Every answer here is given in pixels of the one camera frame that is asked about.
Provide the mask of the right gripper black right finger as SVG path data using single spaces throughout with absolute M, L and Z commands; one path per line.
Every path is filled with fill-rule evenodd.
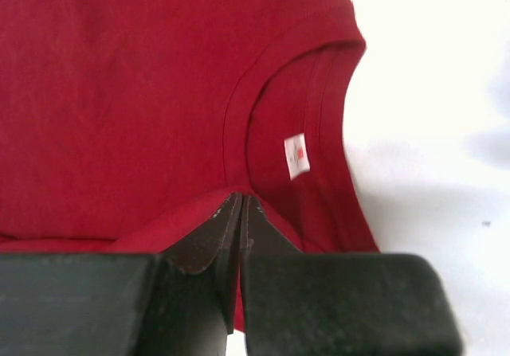
M 401 253 L 310 254 L 244 201 L 241 290 L 250 355 L 460 355 L 441 280 Z

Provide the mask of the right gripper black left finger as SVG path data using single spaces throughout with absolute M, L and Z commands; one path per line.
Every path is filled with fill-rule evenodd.
M 2 255 L 2 354 L 223 355 L 242 202 L 158 254 Z

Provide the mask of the red t shirt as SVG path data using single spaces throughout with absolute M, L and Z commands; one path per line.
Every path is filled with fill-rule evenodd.
M 351 0 L 1 0 L 1 250 L 160 252 L 231 193 L 374 252 L 342 143 Z

